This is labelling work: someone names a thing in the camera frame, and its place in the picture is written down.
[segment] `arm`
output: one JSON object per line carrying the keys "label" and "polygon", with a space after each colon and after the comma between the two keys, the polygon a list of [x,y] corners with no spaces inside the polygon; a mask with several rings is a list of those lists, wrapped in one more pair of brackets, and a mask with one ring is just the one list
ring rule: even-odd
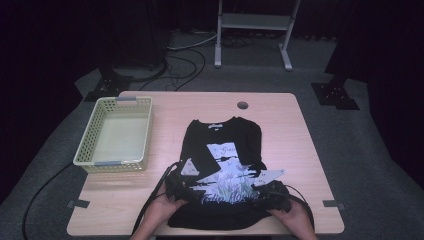
{"label": "arm", "polygon": [[150,239],[155,230],[186,203],[184,200],[173,201],[169,199],[165,195],[165,184],[163,184],[159,189],[158,197],[147,208],[143,220],[131,236],[131,240]]}
{"label": "arm", "polygon": [[284,210],[268,210],[270,214],[276,217],[287,229],[300,240],[317,240],[314,229],[309,221],[306,210],[300,203],[289,199],[292,209],[289,213]]}

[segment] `hole in table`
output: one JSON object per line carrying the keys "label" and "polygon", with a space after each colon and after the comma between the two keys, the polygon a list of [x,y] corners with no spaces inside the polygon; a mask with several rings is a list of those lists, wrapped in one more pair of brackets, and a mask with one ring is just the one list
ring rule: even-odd
{"label": "hole in table", "polygon": [[247,104],[247,102],[240,101],[240,102],[237,103],[237,107],[242,109],[242,110],[245,110],[249,107],[249,104]]}

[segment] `wire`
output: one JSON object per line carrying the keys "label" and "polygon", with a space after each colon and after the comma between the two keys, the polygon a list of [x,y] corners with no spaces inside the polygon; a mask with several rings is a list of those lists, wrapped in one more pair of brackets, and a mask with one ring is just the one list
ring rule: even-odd
{"label": "wire", "polygon": [[203,32],[203,31],[191,31],[190,33],[191,34],[194,34],[194,35],[198,35],[200,37],[209,37],[211,35],[216,34],[215,31],[212,31],[212,32],[208,32],[208,31],[206,31],[206,32]]}
{"label": "wire", "polygon": [[40,194],[41,193],[41,191],[43,191],[43,189],[53,180],[53,179],[55,179],[59,174],[61,174],[63,171],[65,171],[69,166],[71,166],[72,165],[72,162],[71,163],[69,163],[69,164],[67,164],[66,166],[64,166],[59,172],[57,172],[53,177],[51,177],[46,183],[44,183],[44,185],[43,186],[41,186],[41,188],[39,188],[38,189],[38,191],[35,193],[35,195],[34,196],[32,196],[32,198],[31,198],[31,200],[30,200],[30,202],[29,202],[29,205],[28,205],[28,207],[26,208],[26,210],[25,210],[25,213],[24,213],[24,218],[23,218],[23,220],[22,220],[22,235],[23,235],[23,237],[24,237],[24,239],[28,239],[28,236],[27,236],[27,234],[26,234],[26,220],[27,220],[27,217],[28,217],[28,212],[29,212],[29,210],[31,209],[31,206],[32,206],[32,204],[34,203],[34,200],[37,198],[37,196],[38,196],[38,194]]}
{"label": "wire", "polygon": [[221,45],[226,48],[244,48],[244,47],[252,46],[255,43],[255,41],[250,37],[242,38],[238,36],[227,36],[227,37],[224,37],[222,40],[223,41]]}
{"label": "wire", "polygon": [[147,82],[147,81],[159,79],[159,77],[162,76],[168,68],[168,62],[166,61],[165,58],[162,60],[162,64],[163,64],[163,67],[160,69],[160,71],[152,76],[149,76],[146,78],[129,78],[130,80],[127,80],[127,78],[123,78],[120,80],[123,82]]}
{"label": "wire", "polygon": [[183,83],[183,84],[181,84],[180,86],[178,86],[177,88],[175,88],[175,90],[174,91],[178,91],[178,90],[180,90],[182,87],[184,87],[186,84],[188,84],[189,82],[191,82],[191,81],[193,81],[193,79],[195,79],[197,76],[199,76],[199,74],[203,71],[203,69],[205,68],[205,65],[206,65],[206,59],[205,59],[205,56],[203,56],[203,54],[202,53],[200,53],[200,52],[198,52],[198,51],[196,51],[196,50],[193,50],[193,49],[187,49],[186,51],[191,51],[191,52],[195,52],[195,53],[197,53],[197,54],[199,54],[201,57],[202,57],[202,59],[203,59],[203,65],[202,65],[202,67],[200,68],[200,70],[192,77],[192,78],[190,78],[189,80],[187,80],[185,83]]}
{"label": "wire", "polygon": [[174,59],[178,59],[178,60],[181,60],[181,61],[186,61],[186,62],[188,62],[188,63],[190,63],[192,66],[193,66],[193,68],[194,68],[194,70],[192,71],[192,72],[190,72],[189,74],[187,74],[187,75],[185,75],[185,76],[180,76],[179,74],[175,74],[175,73],[172,73],[172,70],[173,70],[173,67],[172,67],[172,65],[171,64],[169,64],[168,63],[168,65],[167,65],[167,71],[168,71],[168,74],[169,74],[169,76],[168,77],[159,77],[159,78],[157,78],[157,79],[152,79],[152,80],[149,80],[149,81],[147,81],[143,86],[141,86],[140,88],[139,88],[139,91],[142,91],[148,84],[150,84],[151,82],[153,82],[154,80],[159,80],[159,79],[171,79],[171,81],[172,81],[172,86],[174,87],[174,88],[177,88],[177,86],[176,86],[176,84],[178,83],[178,81],[179,80],[181,80],[181,79],[185,79],[185,78],[188,78],[188,77],[191,77],[193,74],[195,74],[196,73],[196,71],[197,71],[197,66],[196,66],[196,64],[194,63],[194,62],[192,62],[192,61],[190,61],[190,60],[188,60],[188,59],[185,59],[185,58],[181,58],[181,57],[176,57],[176,56],[166,56],[166,57],[168,57],[168,58],[174,58]]}
{"label": "wire", "polygon": [[[170,55],[168,55],[167,56],[168,58],[178,59],[178,60],[181,60],[181,61],[185,61],[185,62],[190,63],[193,66],[193,71],[191,71],[189,74],[186,74],[184,76],[180,76],[179,74],[173,73],[172,72],[172,70],[173,70],[172,65],[171,64],[168,64],[167,71],[168,71],[169,76],[168,77],[157,78],[157,79],[171,79],[171,85],[166,85],[165,86],[165,90],[167,90],[167,91],[168,91],[168,87],[170,87],[170,86],[172,86],[174,88],[174,91],[178,91],[180,88],[182,88],[183,86],[185,86],[186,84],[188,84],[189,82],[191,82],[193,79],[195,79],[203,71],[203,69],[205,68],[206,59],[205,59],[205,57],[203,56],[202,53],[200,53],[200,52],[198,52],[196,50],[193,50],[193,49],[183,49],[183,50],[179,50],[179,51],[170,52],[170,54],[172,54],[172,53],[179,53],[179,52],[183,52],[183,51],[195,52],[196,54],[198,54],[199,56],[201,56],[202,57],[202,60],[203,60],[202,67],[198,71],[198,67],[197,67],[197,65],[193,61],[188,60],[188,59],[185,59],[185,58],[177,57],[177,56],[170,56]],[[183,79],[186,79],[186,78],[190,78],[190,79],[187,80],[186,82],[184,82],[183,84],[181,84],[180,86],[177,85],[180,80],[183,80]],[[142,91],[151,82],[153,82],[153,80],[150,80],[150,81],[146,82],[143,86],[141,86],[139,88],[139,91]]]}
{"label": "wire", "polygon": [[203,40],[203,41],[200,41],[200,42],[195,43],[195,44],[193,44],[193,45],[189,45],[189,46],[185,46],[185,47],[168,47],[168,49],[169,49],[169,50],[173,50],[173,51],[177,51],[177,50],[184,50],[184,49],[188,49],[188,48],[197,47],[197,46],[200,46],[200,45],[202,45],[202,44],[205,44],[205,43],[207,43],[207,42],[209,42],[209,41],[212,41],[213,39],[215,39],[215,38],[216,38],[216,36],[217,36],[217,35],[215,34],[213,37],[208,38],[208,39]]}
{"label": "wire", "polygon": [[303,195],[296,188],[294,188],[294,187],[292,187],[290,185],[284,185],[284,186],[289,187],[289,188],[295,190],[297,192],[297,194],[299,194],[299,196],[302,197],[303,201],[306,202],[306,199],[303,197]]}
{"label": "wire", "polygon": [[175,162],[169,166],[165,172],[163,173],[162,177],[159,179],[159,182],[156,184],[155,189],[153,189],[152,193],[150,194],[149,198],[147,199],[146,203],[144,203],[143,207],[141,208],[140,214],[137,217],[137,220],[135,221],[134,228],[132,233],[137,230],[138,226],[140,225],[141,219],[143,218],[144,214],[146,213],[147,208],[149,207],[150,203],[155,200],[160,195],[157,195],[159,192],[160,187],[162,186],[163,182],[165,182],[165,178],[168,176],[168,174],[171,172],[172,168],[176,165],[178,165],[179,162]]}
{"label": "wire", "polygon": [[163,195],[165,195],[165,194],[166,194],[166,192],[161,193],[161,194],[159,194],[159,195],[156,195],[156,197],[155,197],[154,199],[156,199],[156,198],[158,198],[158,197],[160,197],[160,196],[163,196]]}

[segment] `t-shirt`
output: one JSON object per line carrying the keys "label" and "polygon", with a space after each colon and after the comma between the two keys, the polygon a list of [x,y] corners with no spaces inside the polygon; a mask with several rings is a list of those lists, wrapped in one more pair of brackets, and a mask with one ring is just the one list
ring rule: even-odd
{"label": "t-shirt", "polygon": [[256,123],[233,117],[221,123],[193,120],[187,128],[180,159],[190,159],[198,176],[182,176],[203,197],[181,207],[168,221],[171,227],[235,230],[269,216],[246,202],[256,198],[252,189],[260,170],[262,132]]}

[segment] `gray carpet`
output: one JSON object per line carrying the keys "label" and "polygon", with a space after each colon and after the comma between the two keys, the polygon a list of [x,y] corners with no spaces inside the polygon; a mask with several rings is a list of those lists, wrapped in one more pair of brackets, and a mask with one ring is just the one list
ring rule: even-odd
{"label": "gray carpet", "polygon": [[[174,34],[173,46],[185,46],[204,39],[201,36]],[[311,88],[312,82],[328,82],[324,68],[332,54],[332,41],[292,39],[289,56],[294,67],[286,72],[278,52],[279,39],[253,39],[244,48],[223,48],[222,68],[215,69],[214,48],[195,48],[203,53],[203,71],[179,91],[290,92],[300,104],[318,156],[335,199],[346,206],[341,211],[345,231],[321,235],[320,239],[424,239],[424,192],[390,158],[370,116],[367,86],[348,80],[346,91],[359,105],[359,111],[336,110],[321,106]],[[202,58],[195,52],[173,56],[194,61],[198,69]],[[171,73],[190,73],[192,66],[168,58]],[[135,76],[147,76],[145,70],[120,70]],[[93,70],[76,84],[85,96],[92,91],[100,74]],[[160,79],[144,87],[145,91],[172,91],[185,80]],[[143,83],[134,83],[138,90]],[[25,174],[0,207],[0,239],[23,239],[22,221],[29,201],[63,167],[72,162],[94,103],[81,102],[57,127],[28,166]],[[126,237],[69,236],[66,227],[72,209],[66,205],[77,199],[86,173],[69,166],[52,180],[35,199],[26,219],[28,239],[128,239]],[[273,239],[293,239],[274,236]]]}

